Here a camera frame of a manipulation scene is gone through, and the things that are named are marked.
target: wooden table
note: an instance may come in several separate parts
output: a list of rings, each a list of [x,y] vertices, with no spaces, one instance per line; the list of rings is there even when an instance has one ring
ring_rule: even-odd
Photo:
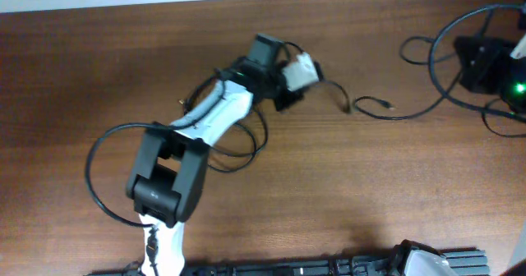
[[[353,97],[375,95],[398,109],[364,107],[401,115],[438,97],[425,67],[398,58],[405,38],[434,35],[487,3],[518,1],[227,0],[0,15],[0,274],[87,274],[140,259],[142,231],[108,218],[88,196],[88,149],[119,123],[180,117],[178,100],[247,53],[255,33],[301,44]],[[516,18],[499,13],[489,35],[517,40]],[[473,33],[481,20],[455,33]],[[425,58],[426,47],[409,52]],[[444,82],[457,68],[441,65]],[[262,104],[268,147],[244,171],[207,173],[187,223],[187,259],[357,254],[408,238],[477,246],[502,272],[524,222],[524,140],[497,137],[480,115],[450,103],[383,122],[342,114],[338,96],[314,89],[285,114]],[[489,99],[462,88],[454,96]],[[247,123],[261,138],[256,119]],[[140,135],[109,139],[93,167],[100,196],[130,219],[124,185]]]

